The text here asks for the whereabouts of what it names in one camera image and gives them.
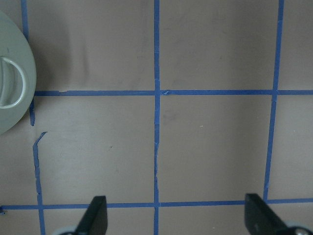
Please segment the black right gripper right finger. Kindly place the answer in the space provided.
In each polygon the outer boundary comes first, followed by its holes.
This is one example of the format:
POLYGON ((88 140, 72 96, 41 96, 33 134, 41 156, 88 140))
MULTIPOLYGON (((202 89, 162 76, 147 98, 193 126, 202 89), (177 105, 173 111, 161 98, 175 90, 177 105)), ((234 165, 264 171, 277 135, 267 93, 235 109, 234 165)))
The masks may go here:
POLYGON ((250 235, 292 235, 277 214, 256 193, 245 195, 244 222, 250 235))

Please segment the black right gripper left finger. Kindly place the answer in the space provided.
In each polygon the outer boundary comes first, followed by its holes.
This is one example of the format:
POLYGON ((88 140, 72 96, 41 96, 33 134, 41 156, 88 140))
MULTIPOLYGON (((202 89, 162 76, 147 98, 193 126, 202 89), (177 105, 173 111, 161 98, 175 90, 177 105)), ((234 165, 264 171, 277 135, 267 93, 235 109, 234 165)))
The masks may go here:
POLYGON ((105 196, 95 196, 82 219, 75 235, 105 235, 108 229, 107 201, 105 196))

